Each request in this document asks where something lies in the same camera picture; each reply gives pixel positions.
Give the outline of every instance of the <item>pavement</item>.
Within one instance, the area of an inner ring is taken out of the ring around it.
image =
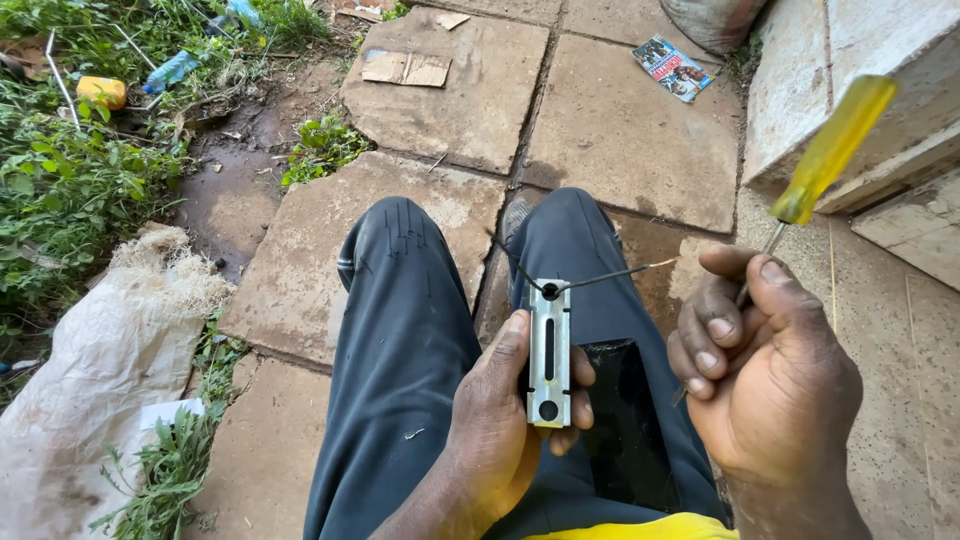
[[[733,85],[720,77],[687,105],[631,58],[630,45],[654,34],[707,58],[656,0],[429,4],[472,18],[447,31],[434,23],[442,11],[417,7],[372,26],[341,95],[378,150],[289,191],[221,319],[221,331],[258,355],[235,374],[247,391],[218,429],[195,500],[204,518],[187,538],[300,538],[346,304],[336,258],[378,199],[410,197],[440,225],[484,344],[510,312],[507,261],[484,230],[514,197],[583,187],[607,209],[628,262],[682,255],[634,276],[664,336],[702,275],[696,254],[715,243],[760,246],[774,226],[769,197],[737,191],[744,112]],[[451,57],[445,87],[363,82],[374,48]],[[838,218],[791,231],[779,255],[824,300],[860,366],[849,478],[876,538],[956,537],[960,294]]]

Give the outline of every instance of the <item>person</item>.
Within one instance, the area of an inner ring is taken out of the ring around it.
[[[627,268],[612,222],[581,189],[508,205],[501,238],[530,276],[573,282]],[[526,422],[524,279],[481,352],[444,237],[409,199],[374,204],[338,259],[348,302],[304,540],[870,538],[846,477],[862,398],[822,304],[781,263],[739,246],[700,256],[707,275],[666,343],[631,278],[571,289],[571,341],[640,349],[681,511],[595,496],[579,430],[595,374],[571,351],[573,426]],[[732,301],[746,280],[753,303]],[[685,404],[674,405],[681,382]],[[727,479],[738,531],[707,454]]]

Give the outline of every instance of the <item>wet ground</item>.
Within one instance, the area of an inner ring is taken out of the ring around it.
[[[266,95],[249,99],[222,122],[198,133],[190,147],[200,162],[180,183],[175,225],[194,236],[195,249],[226,263],[222,272],[239,282],[280,206],[286,153],[300,140],[297,127],[338,105],[344,73],[334,61],[313,59],[274,74]]]

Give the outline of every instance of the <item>hole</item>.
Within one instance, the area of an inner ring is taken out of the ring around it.
[[[540,404],[540,418],[547,422],[553,422],[557,418],[558,412],[560,410],[557,408],[557,404],[549,400]]]
[[[553,319],[546,320],[546,345],[543,349],[543,358],[546,365],[543,366],[543,377],[547,380],[553,380],[553,369],[554,369],[554,357],[553,350],[555,348],[554,341],[554,325]]]
[[[553,302],[554,300],[557,300],[557,298],[558,298],[557,291],[558,291],[558,290],[560,290],[560,288],[559,288],[557,285],[555,285],[554,283],[548,283],[548,284],[544,285],[544,286],[543,286],[543,292],[542,292],[542,294],[543,294],[543,300],[546,300],[546,301],[548,301],[548,302]]]

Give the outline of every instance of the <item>yellow shirt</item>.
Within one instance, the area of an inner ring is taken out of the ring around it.
[[[682,512],[650,523],[624,525],[607,523],[527,536],[523,540],[739,540],[735,530],[726,530],[713,518]]]

